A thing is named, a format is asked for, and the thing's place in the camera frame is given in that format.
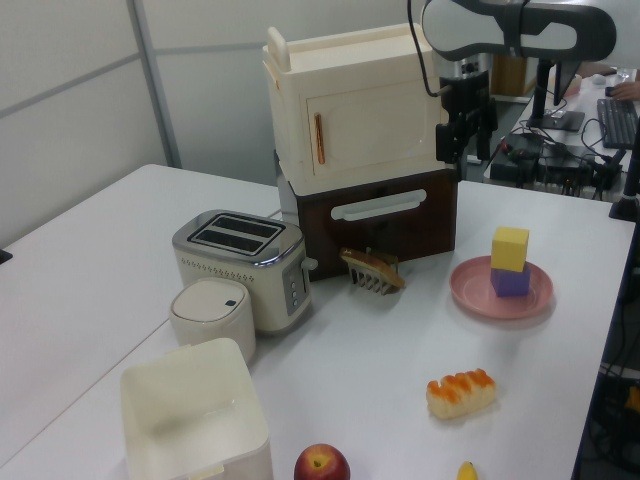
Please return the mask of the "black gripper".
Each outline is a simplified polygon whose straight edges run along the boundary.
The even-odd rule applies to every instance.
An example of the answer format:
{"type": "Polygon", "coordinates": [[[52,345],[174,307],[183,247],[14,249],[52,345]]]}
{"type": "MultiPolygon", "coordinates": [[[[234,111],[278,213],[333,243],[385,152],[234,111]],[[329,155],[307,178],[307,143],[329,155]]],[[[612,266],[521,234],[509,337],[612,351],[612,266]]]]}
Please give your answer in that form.
{"type": "Polygon", "coordinates": [[[489,73],[443,78],[441,85],[449,87],[441,97],[449,123],[436,125],[436,159],[445,164],[456,164],[467,146],[467,135],[477,133],[476,156],[479,160],[489,160],[490,140],[497,129],[497,108],[490,95],[489,73]]]}

